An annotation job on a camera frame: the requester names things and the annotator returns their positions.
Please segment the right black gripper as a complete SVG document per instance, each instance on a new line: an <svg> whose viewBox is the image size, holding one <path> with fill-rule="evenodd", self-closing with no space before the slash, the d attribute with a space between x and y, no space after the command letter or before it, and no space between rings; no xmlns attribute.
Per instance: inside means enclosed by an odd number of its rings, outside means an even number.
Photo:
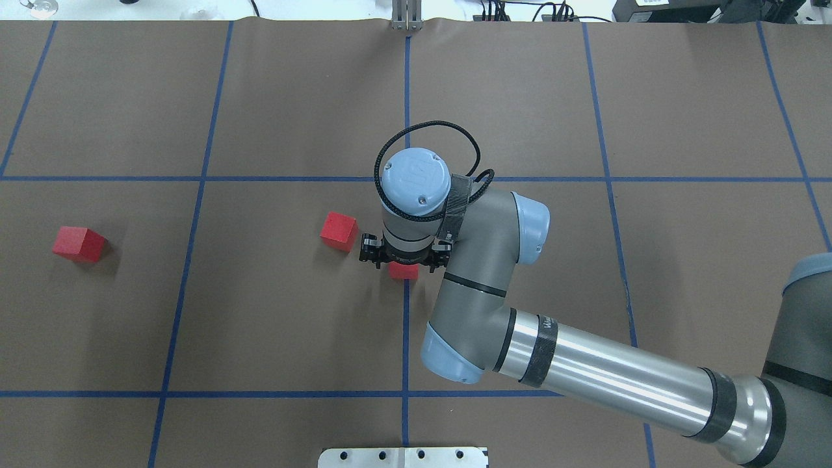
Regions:
<svg viewBox="0 0 832 468"><path fill-rule="evenodd" d="M378 239L377 236L365 233L361 237L359 260L363 263L372 263L377 269L380 269L382 263L399 263L406 266L424 265L432 273L437 268L448 266L451 252L452 244L448 242L432 242L416 251L405 252L395 248L387 242L386 238Z"/></svg>

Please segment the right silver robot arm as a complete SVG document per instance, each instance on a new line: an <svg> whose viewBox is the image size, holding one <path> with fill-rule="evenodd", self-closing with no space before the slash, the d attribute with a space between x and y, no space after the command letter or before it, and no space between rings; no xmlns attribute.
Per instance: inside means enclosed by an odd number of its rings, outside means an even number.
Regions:
<svg viewBox="0 0 832 468"><path fill-rule="evenodd" d="M347 466L829 467L830 163L800 150L523 174L467 210L403 385Z"/></svg>

